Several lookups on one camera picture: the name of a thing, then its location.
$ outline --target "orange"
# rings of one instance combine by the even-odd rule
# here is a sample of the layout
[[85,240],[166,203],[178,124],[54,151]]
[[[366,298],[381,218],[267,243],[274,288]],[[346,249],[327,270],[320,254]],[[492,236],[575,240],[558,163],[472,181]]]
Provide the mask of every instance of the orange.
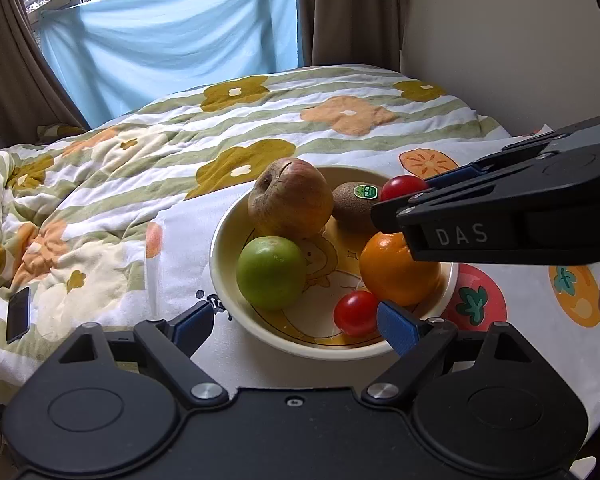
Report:
[[402,167],[420,178],[429,178],[449,170],[454,170],[458,165],[444,153],[429,148],[418,148],[400,154]]
[[435,290],[440,263],[414,261],[402,233],[377,233],[360,254],[360,276],[378,300],[415,306]]

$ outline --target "mobile phone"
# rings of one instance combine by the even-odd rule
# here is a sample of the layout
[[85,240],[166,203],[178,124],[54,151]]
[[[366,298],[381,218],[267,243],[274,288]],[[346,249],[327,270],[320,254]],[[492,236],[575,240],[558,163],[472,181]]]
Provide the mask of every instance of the mobile phone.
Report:
[[16,292],[9,299],[7,309],[7,344],[17,341],[29,331],[29,287]]

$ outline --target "ceramic bowl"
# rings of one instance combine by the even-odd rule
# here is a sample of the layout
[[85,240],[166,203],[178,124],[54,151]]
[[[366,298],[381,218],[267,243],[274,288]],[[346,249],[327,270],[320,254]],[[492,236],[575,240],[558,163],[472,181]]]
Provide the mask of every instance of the ceramic bowl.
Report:
[[[388,177],[349,166],[318,166],[331,189],[345,182],[367,182],[378,187]],[[338,300],[364,287],[358,258],[366,238],[343,231],[331,218],[324,231],[299,246],[308,262],[306,288],[299,300],[282,311],[254,308],[244,299],[235,278],[238,256],[254,238],[247,214],[249,193],[241,196],[222,217],[211,242],[210,272],[214,288],[231,316],[269,345],[303,357],[356,360],[391,350],[378,333],[362,338],[343,334],[333,323]],[[442,264],[438,287],[414,313],[421,319],[440,316],[456,286],[458,264]]]

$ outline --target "blue gripper pad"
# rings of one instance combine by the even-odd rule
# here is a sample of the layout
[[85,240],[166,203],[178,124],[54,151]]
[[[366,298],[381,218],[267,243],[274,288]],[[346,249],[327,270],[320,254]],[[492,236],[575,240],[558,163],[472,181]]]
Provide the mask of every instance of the blue gripper pad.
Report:
[[378,305],[378,332],[394,351],[405,355],[420,341],[418,327],[384,302]]
[[445,173],[437,176],[429,177],[427,179],[427,184],[429,184],[429,187],[442,189],[443,187],[453,186],[454,184],[464,182],[465,180],[475,178],[476,176],[484,175],[485,173],[487,172],[469,164],[467,166],[460,166],[451,171],[445,171]]
[[209,337],[214,327],[214,309],[211,303],[205,302],[204,305],[197,307],[187,310],[184,316],[176,318],[171,336],[173,344],[189,357]]

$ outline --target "metal screw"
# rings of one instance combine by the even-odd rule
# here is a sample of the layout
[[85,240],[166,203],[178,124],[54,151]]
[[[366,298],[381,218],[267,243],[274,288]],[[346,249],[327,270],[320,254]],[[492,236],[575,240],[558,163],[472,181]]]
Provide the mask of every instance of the metal screw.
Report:
[[549,158],[550,156],[554,156],[555,152],[546,152],[540,153],[540,155],[536,156],[536,160],[543,160],[544,158]]
[[200,383],[191,389],[191,395],[197,399],[215,399],[222,394],[222,386],[216,383]]
[[366,392],[374,399],[391,399],[400,393],[400,390],[395,384],[374,383],[366,389]]
[[292,408],[297,408],[298,406],[302,406],[304,404],[304,400],[300,397],[289,397],[286,400],[286,405],[291,406]]

